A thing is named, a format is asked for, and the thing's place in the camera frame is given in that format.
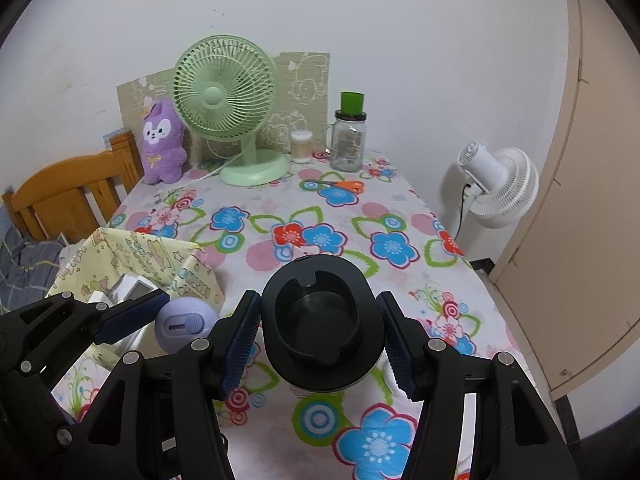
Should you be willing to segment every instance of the white fan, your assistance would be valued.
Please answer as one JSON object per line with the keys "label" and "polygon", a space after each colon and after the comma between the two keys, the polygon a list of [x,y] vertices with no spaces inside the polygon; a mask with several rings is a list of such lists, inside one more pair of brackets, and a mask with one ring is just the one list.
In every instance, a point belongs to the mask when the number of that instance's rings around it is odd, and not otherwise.
{"label": "white fan", "polygon": [[468,194],[473,198],[468,211],[489,229],[505,227],[523,216],[538,194],[538,170],[517,148],[492,155],[482,144],[470,142],[458,154],[458,164],[479,188]]}

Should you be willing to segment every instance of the black cord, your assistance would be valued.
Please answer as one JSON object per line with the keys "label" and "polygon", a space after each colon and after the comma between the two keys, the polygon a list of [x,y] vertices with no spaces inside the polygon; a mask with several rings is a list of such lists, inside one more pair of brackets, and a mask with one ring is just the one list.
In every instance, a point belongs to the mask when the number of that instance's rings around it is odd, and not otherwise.
{"label": "black cord", "polygon": [[460,220],[458,221],[458,228],[456,230],[456,235],[453,237],[454,240],[458,239],[458,235],[460,234],[460,228],[462,227],[462,209],[465,205],[465,189],[467,187],[471,187],[471,184],[465,184],[462,188],[462,199],[460,199]]}

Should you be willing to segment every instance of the door frame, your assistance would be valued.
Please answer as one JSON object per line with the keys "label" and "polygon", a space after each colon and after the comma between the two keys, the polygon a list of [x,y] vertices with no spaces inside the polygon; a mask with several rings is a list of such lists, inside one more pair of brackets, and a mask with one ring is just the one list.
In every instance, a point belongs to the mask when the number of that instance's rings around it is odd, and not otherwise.
{"label": "door frame", "polygon": [[569,21],[568,59],[564,93],[562,94],[556,131],[551,140],[545,164],[542,167],[542,171],[540,171],[538,195],[531,209],[520,219],[513,235],[511,235],[502,254],[496,261],[495,267],[489,273],[489,280],[492,283],[497,282],[507,265],[517,256],[522,241],[531,229],[533,222],[535,222],[551,188],[551,183],[556,176],[556,171],[560,165],[564,147],[569,137],[569,131],[574,122],[575,105],[578,101],[578,81],[580,80],[582,67],[582,15],[580,12],[580,0],[566,0],[566,6]]}

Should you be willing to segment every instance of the green fan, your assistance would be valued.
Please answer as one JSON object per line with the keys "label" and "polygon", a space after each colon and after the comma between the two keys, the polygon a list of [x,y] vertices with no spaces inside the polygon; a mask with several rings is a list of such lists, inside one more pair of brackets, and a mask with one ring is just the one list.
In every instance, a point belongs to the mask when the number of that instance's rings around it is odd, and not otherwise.
{"label": "green fan", "polygon": [[273,111],[275,65],[260,47],[237,36],[211,36],[189,47],[175,66],[172,99],[191,133],[218,142],[240,140],[242,153],[220,177],[258,186],[289,171],[273,150],[256,150],[255,134]]}

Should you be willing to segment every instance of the plaid bedding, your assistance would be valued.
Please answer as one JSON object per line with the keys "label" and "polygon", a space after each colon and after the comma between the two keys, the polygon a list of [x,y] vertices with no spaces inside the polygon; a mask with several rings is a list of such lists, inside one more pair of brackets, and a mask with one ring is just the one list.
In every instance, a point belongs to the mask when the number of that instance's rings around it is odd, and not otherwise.
{"label": "plaid bedding", "polygon": [[0,246],[0,314],[44,298],[61,250],[57,242],[31,242],[9,227]]}

